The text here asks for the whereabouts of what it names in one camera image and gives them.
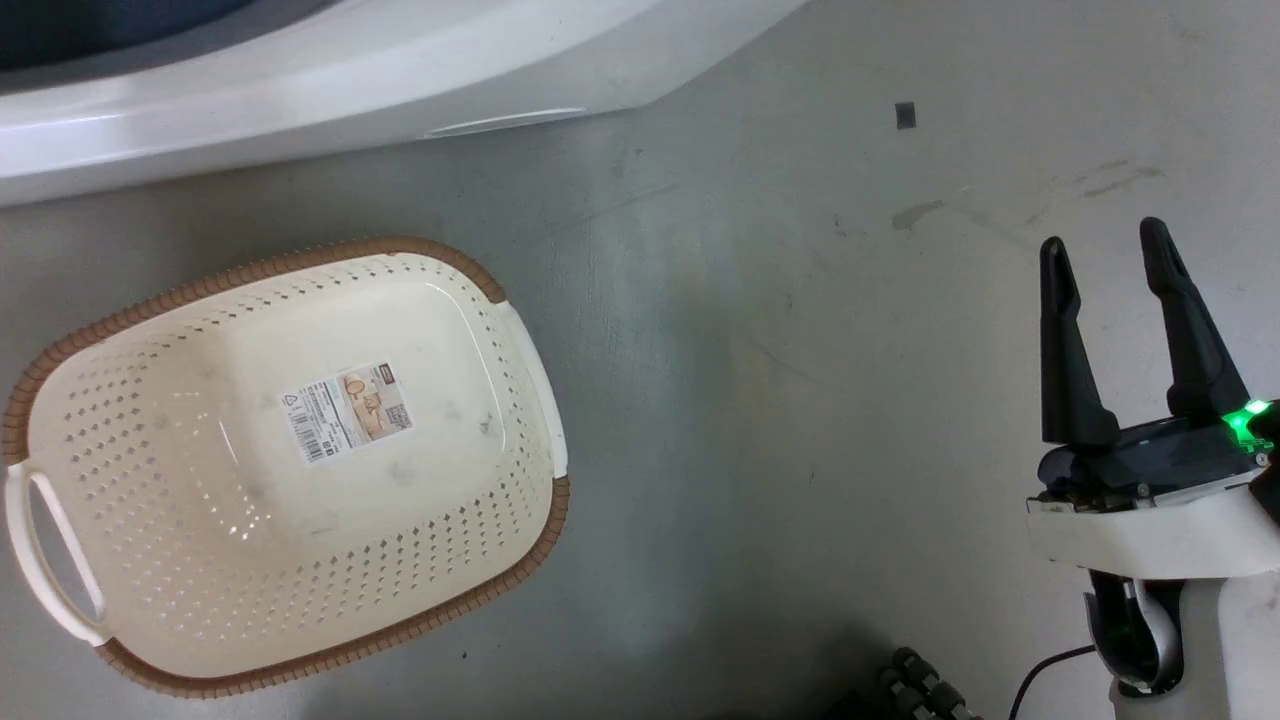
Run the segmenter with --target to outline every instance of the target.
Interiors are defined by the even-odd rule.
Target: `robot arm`
[[[1144,219],[1140,237],[1174,383],[1170,416],[1129,428],[1098,396],[1066,247],[1055,237],[1041,249],[1043,437],[1057,447],[1027,502],[1032,546],[1089,570],[1088,621],[1117,716],[1252,717],[1231,701],[1226,661],[1204,660],[1233,652],[1222,628],[1244,611],[1231,603],[1280,569],[1280,475],[1268,469],[1280,413],[1249,396],[1165,223]],[[1252,616],[1280,633],[1275,605]]]

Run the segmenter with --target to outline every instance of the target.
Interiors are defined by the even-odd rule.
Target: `cable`
[[[1011,707],[1009,710],[1009,720],[1018,720],[1018,708],[1021,707],[1021,705],[1023,705],[1023,696],[1027,694],[1027,688],[1032,687],[1032,680],[1036,679],[1036,675],[1041,674],[1041,670],[1048,667],[1050,665],[1056,665],[1056,664],[1059,664],[1059,662],[1061,662],[1064,660],[1070,660],[1073,657],[1079,657],[1082,655],[1088,655],[1088,653],[1093,652],[1094,650],[1096,648],[1092,644],[1087,644],[1084,647],[1078,647],[1075,650],[1069,650],[1066,652],[1060,652],[1057,655],[1053,655],[1051,657],[1046,657],[1044,660],[1041,660],[1039,662],[1037,662],[1036,667],[1032,667],[1032,671],[1028,673],[1027,676],[1023,679],[1021,687],[1018,688],[1018,694],[1014,696],[1014,707]]]

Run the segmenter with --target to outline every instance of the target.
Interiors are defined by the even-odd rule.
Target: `concrete floor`
[[[1165,414],[1138,220],[1165,218],[1258,396],[1280,300],[1280,6],[819,0],[613,117],[0,211],[0,378],[99,315],[273,252],[420,233],[506,284],[570,434],[568,530],[517,592],[248,697],[131,685],[0,553],[10,720],[799,716],[911,644],[988,717],[1087,641],[1034,557],[1036,249],[1098,384]],[[914,101],[919,128],[895,128]],[[1078,660],[1024,706],[1108,717]]]

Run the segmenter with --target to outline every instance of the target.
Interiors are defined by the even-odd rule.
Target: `white appliance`
[[[804,0],[271,3],[0,74],[0,205],[644,105]]]

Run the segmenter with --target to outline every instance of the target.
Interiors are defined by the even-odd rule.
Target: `white plastic basket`
[[[416,238],[268,260],[84,328],[27,370],[4,441],[36,596],[125,675],[188,697],[477,607],[545,559],[568,506],[520,315],[472,260]],[[32,484],[96,616],[45,562]]]

